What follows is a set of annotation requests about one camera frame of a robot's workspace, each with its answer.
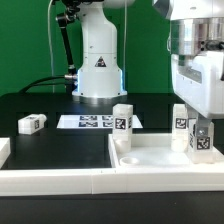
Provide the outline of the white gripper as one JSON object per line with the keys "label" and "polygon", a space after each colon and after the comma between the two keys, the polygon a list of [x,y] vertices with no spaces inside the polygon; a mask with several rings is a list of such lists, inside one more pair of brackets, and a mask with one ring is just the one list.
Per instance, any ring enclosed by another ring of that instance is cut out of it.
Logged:
{"label": "white gripper", "polygon": [[196,136],[207,137],[208,118],[224,118],[224,52],[206,51],[195,57],[172,54],[171,70],[175,94],[200,113]]}

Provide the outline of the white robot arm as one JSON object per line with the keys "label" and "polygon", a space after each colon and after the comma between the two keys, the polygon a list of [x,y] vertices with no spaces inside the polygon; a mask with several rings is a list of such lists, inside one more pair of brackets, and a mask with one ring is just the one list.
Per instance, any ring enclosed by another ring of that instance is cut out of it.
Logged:
{"label": "white robot arm", "polygon": [[[73,95],[95,102],[126,94],[117,65],[117,30],[105,8],[126,7],[135,0],[56,0],[65,11],[56,17],[68,61]],[[224,119],[224,0],[152,0],[170,21],[175,94],[196,119],[196,135],[208,135],[212,119]]]}

